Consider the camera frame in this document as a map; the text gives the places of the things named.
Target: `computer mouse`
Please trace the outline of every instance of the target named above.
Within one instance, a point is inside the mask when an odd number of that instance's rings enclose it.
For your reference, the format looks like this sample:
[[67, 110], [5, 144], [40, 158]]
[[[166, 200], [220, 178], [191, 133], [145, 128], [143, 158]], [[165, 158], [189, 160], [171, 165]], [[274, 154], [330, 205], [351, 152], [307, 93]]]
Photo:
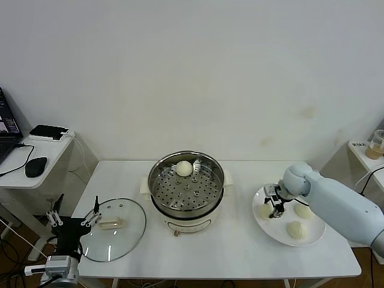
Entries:
[[43, 174], [47, 164], [47, 157], [39, 157], [29, 160], [25, 165], [25, 176], [29, 178], [37, 177]]

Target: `laptop screen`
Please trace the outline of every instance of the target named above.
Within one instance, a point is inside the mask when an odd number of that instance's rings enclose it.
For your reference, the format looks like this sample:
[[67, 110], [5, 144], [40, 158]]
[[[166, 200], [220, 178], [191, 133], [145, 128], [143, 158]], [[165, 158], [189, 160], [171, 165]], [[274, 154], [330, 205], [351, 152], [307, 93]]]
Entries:
[[0, 137], [23, 136], [0, 88]]

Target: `laptop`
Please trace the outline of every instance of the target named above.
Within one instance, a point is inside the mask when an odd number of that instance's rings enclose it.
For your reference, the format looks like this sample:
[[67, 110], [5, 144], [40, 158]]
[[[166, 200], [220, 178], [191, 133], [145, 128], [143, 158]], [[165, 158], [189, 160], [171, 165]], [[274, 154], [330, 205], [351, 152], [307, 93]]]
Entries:
[[0, 88], [0, 163], [22, 139], [23, 134]]

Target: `floor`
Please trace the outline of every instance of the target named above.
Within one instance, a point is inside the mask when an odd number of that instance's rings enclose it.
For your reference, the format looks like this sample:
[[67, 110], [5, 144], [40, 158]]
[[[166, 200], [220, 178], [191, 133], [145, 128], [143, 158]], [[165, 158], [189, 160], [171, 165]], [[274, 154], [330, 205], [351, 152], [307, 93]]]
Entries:
[[[31, 243], [34, 243], [37, 240], [37, 236], [34, 232], [30, 231], [26, 226], [22, 225], [17, 228], [16, 231], [25, 237]], [[5, 238], [6, 241], [11, 243], [15, 247], [15, 249], [19, 253], [19, 262], [22, 261], [24, 257], [26, 257], [27, 253], [30, 251], [30, 246], [25, 243], [22, 239], [16, 236], [13, 232], [10, 232]], [[14, 260], [16, 260], [15, 252], [5, 243], [3, 242], [5, 251], [7, 254]], [[50, 254], [53, 252], [53, 247], [51, 245], [47, 245], [43, 251], [44, 253]], [[368, 248], [356, 248], [353, 249], [353, 252], [360, 263], [362, 268], [362, 274], [355, 278], [339, 278], [333, 279], [323, 286], [322, 288], [370, 288], [371, 287], [371, 275], [370, 275], [370, 250]], [[2, 273], [9, 271], [13, 267], [13, 263], [6, 258], [4, 252], [0, 251], [0, 279], [3, 277]], [[379, 265], [375, 258], [373, 257], [373, 270], [374, 270], [374, 286], [375, 288], [384, 287], [384, 265]], [[15, 278], [11, 279], [11, 287], [15, 288], [23, 288], [22, 281], [20, 277], [15, 283]], [[101, 280], [107, 287], [111, 287], [112, 279], [103, 279]], [[140, 287], [141, 280], [130, 280], [129, 283], [127, 280], [120, 280], [119, 288], [129, 288], [129, 287]], [[160, 280], [145, 280], [144, 283], [156, 283]], [[35, 288], [39, 285], [40, 276], [34, 275], [31, 277], [25, 278], [25, 283], [27, 288]], [[296, 287], [299, 287], [303, 280], [298, 280], [296, 283]], [[174, 280], [167, 280], [159, 285], [156, 285], [156, 288], [172, 288], [174, 285]], [[235, 286], [229, 281], [225, 282], [223, 285], [222, 280], [179, 280], [177, 281], [178, 288], [193, 288], [193, 287], [207, 287], [207, 288], [283, 288], [284, 283], [282, 280], [247, 280], [247, 281], [234, 281]], [[7, 285], [4, 282], [4, 279], [0, 280], [0, 288], [5, 288]]]

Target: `plastic cup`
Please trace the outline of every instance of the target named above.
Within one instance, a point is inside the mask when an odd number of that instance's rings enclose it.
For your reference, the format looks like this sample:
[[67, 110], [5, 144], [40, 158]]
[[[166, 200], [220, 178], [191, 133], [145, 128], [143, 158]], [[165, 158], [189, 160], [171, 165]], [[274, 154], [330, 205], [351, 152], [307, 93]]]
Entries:
[[371, 159], [379, 159], [384, 154], [384, 130], [376, 130], [367, 150], [367, 157]]

